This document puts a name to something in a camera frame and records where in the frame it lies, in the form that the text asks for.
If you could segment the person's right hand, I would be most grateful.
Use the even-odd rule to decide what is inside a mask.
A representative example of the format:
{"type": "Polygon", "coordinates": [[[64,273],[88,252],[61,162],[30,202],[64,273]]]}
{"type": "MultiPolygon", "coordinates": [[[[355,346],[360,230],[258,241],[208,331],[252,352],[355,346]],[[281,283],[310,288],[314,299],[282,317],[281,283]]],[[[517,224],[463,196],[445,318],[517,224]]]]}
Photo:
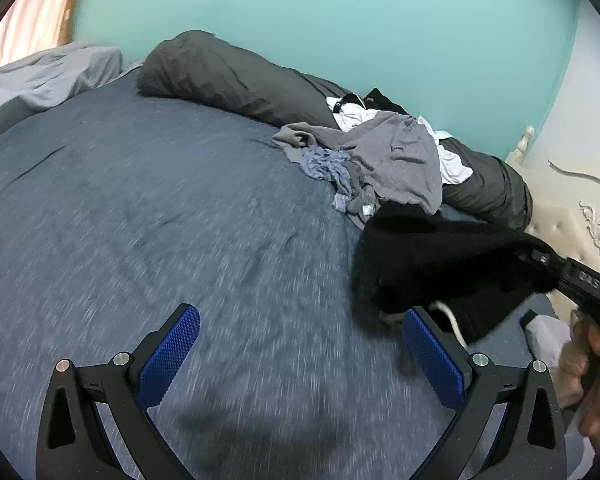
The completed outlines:
{"type": "Polygon", "coordinates": [[[600,455],[600,326],[592,318],[571,325],[571,339],[562,347],[554,374],[558,403],[577,405],[578,430],[600,455]]]}

